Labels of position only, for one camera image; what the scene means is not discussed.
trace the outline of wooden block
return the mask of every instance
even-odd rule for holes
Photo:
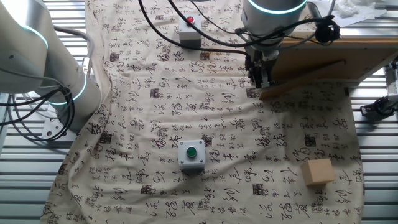
[[[309,160],[301,166],[305,185],[324,185],[336,180],[330,159]]]

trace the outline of metal grid floor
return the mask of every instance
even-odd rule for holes
[[[84,1],[51,0],[48,6],[53,23],[85,30]],[[375,21],[364,21],[342,29],[349,35],[356,29],[362,35],[375,33],[398,36],[398,0],[385,0],[377,4],[388,13]],[[68,34],[58,34],[73,56],[81,63],[87,53],[84,39]],[[370,123],[359,107],[387,95],[382,70],[359,86],[350,88],[353,113],[356,121],[365,178],[364,224],[398,223],[398,116]],[[30,111],[21,107],[22,115]],[[34,133],[41,134],[44,121],[36,114],[28,120]],[[38,223],[52,182],[72,142],[54,142],[49,146],[36,145],[10,127],[4,149],[0,155],[0,223]]]

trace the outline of white cloth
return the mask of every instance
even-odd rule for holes
[[[156,26],[178,39],[167,1],[144,4]],[[231,28],[241,26],[240,5],[200,4]],[[195,11],[189,2],[177,6]],[[103,102],[62,164],[41,223],[360,223],[363,167],[338,83],[261,102],[243,56],[201,60],[201,52],[166,43],[137,1],[86,1],[86,16]],[[196,139],[206,142],[205,171],[185,175],[178,141]],[[336,181],[307,188],[300,166],[321,158],[331,158]]]

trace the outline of white box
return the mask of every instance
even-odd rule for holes
[[[196,149],[196,156],[187,155],[188,148]],[[180,141],[178,143],[178,164],[180,169],[204,169],[206,164],[206,148],[203,140]]]

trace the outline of black cable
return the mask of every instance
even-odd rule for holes
[[[44,100],[47,97],[47,95],[53,96],[54,94],[58,93],[59,91],[60,91],[59,89],[58,90],[53,90],[53,91],[47,93],[46,95],[43,95],[43,96],[38,97],[38,98],[36,98],[34,100],[26,101],[26,102],[23,102],[23,103],[0,103],[0,106],[24,106],[24,105],[29,105],[31,103],[38,102],[39,100]]]
[[[145,8],[144,5],[142,3],[142,0],[138,0],[138,3],[141,7],[141,11],[146,19],[146,21],[148,22],[148,24],[150,25],[150,27],[156,32],[157,35],[161,36],[161,38],[165,39],[167,42],[170,42],[171,44],[177,45],[179,47],[183,47],[186,49],[191,49],[191,50],[202,50],[202,51],[209,51],[209,52],[223,52],[223,53],[234,53],[234,54],[243,54],[246,57],[250,57],[250,55],[242,50],[224,50],[224,49],[206,49],[206,48],[200,48],[200,47],[191,47],[191,46],[187,46],[187,45],[183,45],[179,42],[176,42],[174,40],[171,40],[169,38],[167,38],[165,35],[163,35],[161,32],[159,32],[159,30],[156,29],[155,25],[153,25],[153,23],[150,21],[147,13],[145,12]]]
[[[264,36],[264,37],[261,37],[260,39],[254,40],[254,41],[252,41],[252,42],[247,42],[247,43],[244,43],[244,44],[230,44],[230,43],[226,43],[226,42],[222,42],[222,41],[219,41],[219,40],[217,40],[217,39],[214,39],[214,38],[210,37],[209,35],[205,34],[204,32],[202,32],[200,29],[198,29],[196,26],[194,26],[192,23],[190,23],[190,22],[188,21],[188,19],[181,13],[181,11],[180,11],[180,10],[178,9],[178,7],[173,3],[172,0],[169,0],[169,3],[170,3],[170,5],[173,7],[173,9],[177,12],[177,14],[178,14],[190,27],[192,27],[194,30],[196,30],[199,34],[201,34],[202,36],[206,37],[207,39],[213,41],[214,43],[221,44],[221,45],[224,45],[224,46],[227,46],[227,47],[248,47],[248,46],[252,46],[252,45],[254,45],[254,44],[259,44],[259,43],[261,43],[261,42],[263,42],[263,41],[265,41],[265,40],[267,40],[267,39],[270,39],[270,38],[274,37],[274,36],[277,35],[277,34],[280,34],[281,32],[287,31],[287,30],[289,30],[289,29],[291,29],[291,28],[294,28],[294,27],[297,27],[297,26],[299,26],[299,25],[306,24],[306,23],[309,23],[309,22],[325,22],[325,21],[328,20],[328,19],[334,18],[334,16],[326,16],[326,17],[324,17],[324,18],[304,19],[304,20],[302,20],[302,21],[295,22],[295,23],[293,23],[293,24],[291,24],[291,25],[289,25],[289,26],[283,27],[283,28],[281,28],[281,29],[279,29],[279,30],[277,30],[277,31],[275,31],[275,32],[273,32],[273,33],[271,33],[271,34],[268,34],[268,35],[266,35],[266,36]]]
[[[200,13],[209,23],[213,24],[214,26],[216,26],[217,28],[219,28],[220,30],[224,31],[224,32],[227,33],[227,34],[237,34],[236,32],[230,32],[230,31],[227,31],[227,30],[221,28],[219,25],[217,25],[215,22],[213,22],[211,19],[209,19],[209,17],[206,17],[206,16],[204,15],[204,13],[199,9],[199,7],[198,7],[193,1],[191,1],[191,3],[196,7],[196,9],[198,9],[199,13]],[[248,33],[246,33],[246,32],[244,32],[243,34],[250,35],[250,36],[253,36],[253,37],[259,37],[259,36],[257,36],[257,35],[248,34]]]
[[[31,135],[33,135],[33,137],[35,137],[35,138],[30,138],[30,137],[28,137],[28,135],[22,133],[22,132],[19,130],[19,128],[13,123],[13,124],[12,124],[13,127],[17,130],[17,132],[18,132],[20,135],[24,136],[26,139],[28,139],[28,140],[30,140],[30,141],[55,141],[55,140],[61,138],[61,137],[63,136],[63,134],[64,134],[67,130],[69,130],[70,126],[72,125],[73,119],[74,119],[74,117],[75,117],[75,104],[74,104],[74,102],[73,102],[73,98],[72,98],[72,97],[70,96],[70,94],[69,94],[70,90],[66,90],[65,88],[62,88],[60,91],[64,94],[64,97],[65,97],[66,102],[70,102],[70,106],[69,106],[69,108],[68,108],[68,117],[67,117],[67,123],[66,123],[66,125],[65,125],[57,134],[55,134],[55,135],[52,136],[51,138],[43,139],[43,138],[40,138],[40,137],[38,137],[37,135],[35,135],[35,134],[25,125],[25,123],[24,123],[23,121],[21,121],[21,124],[23,125],[23,127],[25,127],[26,130],[27,130]],[[19,111],[18,111],[17,107],[15,107],[15,112],[16,112],[17,117],[20,118]]]
[[[10,121],[7,122],[3,122],[0,123],[0,126],[4,126],[4,125],[8,125],[8,124],[12,124],[12,123],[16,123],[16,122],[20,122],[25,120],[26,118],[28,118],[29,116],[31,116],[32,114],[34,114],[48,99],[50,99],[54,94],[56,94],[58,91],[56,91],[55,93],[53,93],[53,91],[51,91],[50,93],[52,93],[51,95],[49,93],[47,93],[46,96],[31,112],[29,112],[27,115],[18,118],[16,120],[12,120],[10,117]]]
[[[291,38],[291,39],[297,39],[297,40],[303,40],[303,39],[305,39],[305,38],[301,38],[301,37],[292,37],[292,36],[286,36],[286,37],[288,37],[288,38]],[[329,45],[331,45],[332,43],[330,42],[329,44],[321,44],[321,43],[319,43],[319,42],[317,42],[317,41],[314,41],[314,40],[308,40],[309,42],[312,42],[312,43],[314,43],[314,44],[318,44],[318,45],[321,45],[321,46],[329,46]]]
[[[237,34],[236,32],[230,32],[230,31],[227,31],[227,30],[221,28],[219,25],[217,25],[215,22],[213,22],[211,19],[209,19],[209,17],[206,17],[206,16],[204,15],[204,13],[199,9],[199,7],[198,7],[193,1],[191,1],[191,3],[196,7],[196,9],[198,10],[198,12],[199,12],[209,23],[213,24],[214,26],[216,26],[217,28],[219,28],[220,30],[222,30],[223,32],[225,32],[225,33],[227,33],[227,34]],[[246,33],[246,32],[244,32],[243,34],[250,35],[250,36],[254,36],[254,37],[257,37],[257,38],[260,38],[258,35],[248,34],[248,33]],[[301,38],[301,37],[292,37],[292,36],[285,36],[285,37],[289,37],[289,38],[291,38],[291,39],[297,39],[297,40],[304,40],[304,38]],[[329,44],[321,44],[321,43],[319,43],[319,42],[317,42],[317,41],[314,41],[314,40],[309,40],[309,42],[312,42],[312,43],[314,43],[314,44],[318,44],[318,45],[321,45],[321,46],[329,46],[329,45],[331,44],[331,43],[329,43]]]
[[[2,123],[6,122],[6,120],[7,120],[7,110],[8,110],[8,108],[9,107],[7,106],[7,108],[6,108],[5,112],[4,112],[4,117],[2,119]],[[4,125],[2,125],[1,128],[0,128],[0,134],[2,133],[3,129],[4,129]]]

